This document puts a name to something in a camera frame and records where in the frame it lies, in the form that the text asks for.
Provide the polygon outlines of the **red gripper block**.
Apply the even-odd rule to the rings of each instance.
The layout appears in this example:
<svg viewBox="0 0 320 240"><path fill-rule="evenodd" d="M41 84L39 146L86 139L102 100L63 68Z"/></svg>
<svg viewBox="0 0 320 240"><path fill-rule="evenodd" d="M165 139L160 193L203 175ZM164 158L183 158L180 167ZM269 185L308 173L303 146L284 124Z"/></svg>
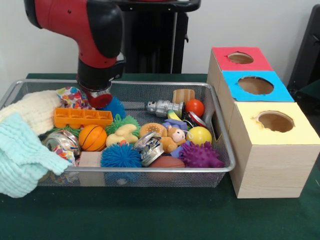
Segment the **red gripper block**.
<svg viewBox="0 0 320 240"><path fill-rule="evenodd" d="M108 91L87 91L86 96L89 104L96 109L104 108L113 98Z"/></svg>

